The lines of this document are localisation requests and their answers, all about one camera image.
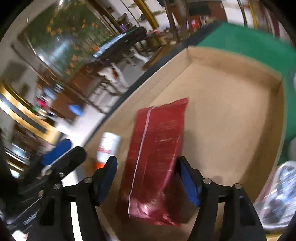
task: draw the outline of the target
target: plastic bag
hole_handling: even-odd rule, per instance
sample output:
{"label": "plastic bag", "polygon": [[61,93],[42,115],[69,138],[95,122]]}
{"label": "plastic bag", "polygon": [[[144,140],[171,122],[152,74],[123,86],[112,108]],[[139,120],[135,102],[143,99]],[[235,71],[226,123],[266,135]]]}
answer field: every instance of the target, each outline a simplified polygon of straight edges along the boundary
{"label": "plastic bag", "polygon": [[182,153],[188,99],[140,109],[123,172],[117,213],[154,225],[181,222],[181,182],[174,169]]}
{"label": "plastic bag", "polygon": [[296,161],[287,161],[274,171],[254,207],[264,229],[274,231],[288,226],[296,211]]}

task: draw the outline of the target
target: white stripe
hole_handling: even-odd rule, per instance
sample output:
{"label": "white stripe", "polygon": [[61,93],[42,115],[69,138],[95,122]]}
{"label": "white stripe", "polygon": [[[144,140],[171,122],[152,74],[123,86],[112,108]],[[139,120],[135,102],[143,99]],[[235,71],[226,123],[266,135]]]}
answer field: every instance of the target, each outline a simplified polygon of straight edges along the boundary
{"label": "white stripe", "polygon": [[136,171],[137,171],[137,168],[138,168],[138,162],[139,162],[139,159],[140,159],[140,155],[141,155],[141,151],[142,151],[142,147],[143,147],[143,143],[144,143],[144,139],[145,139],[145,136],[146,136],[146,132],[147,132],[147,128],[148,128],[148,123],[149,123],[149,119],[150,119],[150,113],[151,113],[151,110],[155,109],[156,106],[153,106],[147,113],[147,117],[146,117],[146,123],[145,123],[145,129],[144,129],[144,133],[143,133],[143,136],[142,136],[142,141],[141,141],[141,145],[140,145],[140,150],[139,150],[139,154],[138,154],[138,159],[137,159],[137,163],[136,163],[136,168],[135,168],[135,172],[133,174],[133,182],[131,184],[131,192],[130,192],[130,195],[128,197],[128,216],[130,216],[130,207],[131,207],[131,193],[133,192],[133,183],[135,181],[135,177],[136,177]]}

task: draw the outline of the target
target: bottle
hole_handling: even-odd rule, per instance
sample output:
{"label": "bottle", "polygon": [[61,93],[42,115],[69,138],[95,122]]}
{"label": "bottle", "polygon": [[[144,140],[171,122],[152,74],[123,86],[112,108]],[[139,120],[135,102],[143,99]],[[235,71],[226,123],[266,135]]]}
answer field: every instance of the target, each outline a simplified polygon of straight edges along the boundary
{"label": "bottle", "polygon": [[104,167],[108,158],[116,154],[120,139],[120,136],[110,132],[103,134],[96,156],[96,169]]}

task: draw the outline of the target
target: orange object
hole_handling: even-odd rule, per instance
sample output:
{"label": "orange object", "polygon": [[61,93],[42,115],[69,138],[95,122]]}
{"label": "orange object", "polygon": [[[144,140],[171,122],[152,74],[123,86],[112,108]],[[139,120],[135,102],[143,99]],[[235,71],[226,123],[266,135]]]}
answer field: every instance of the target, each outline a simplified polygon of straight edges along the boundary
{"label": "orange object", "polygon": [[104,166],[105,166],[105,163],[102,163],[99,161],[96,162],[96,169],[103,168]]}

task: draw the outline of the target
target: red bag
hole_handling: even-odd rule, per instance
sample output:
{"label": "red bag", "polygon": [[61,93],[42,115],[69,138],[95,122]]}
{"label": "red bag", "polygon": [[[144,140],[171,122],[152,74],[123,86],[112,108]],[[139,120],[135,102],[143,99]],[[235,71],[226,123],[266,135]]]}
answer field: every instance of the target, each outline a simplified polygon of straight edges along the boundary
{"label": "red bag", "polygon": [[140,109],[121,180],[117,213],[154,225],[178,225],[182,186],[172,178],[182,153],[188,99]]}

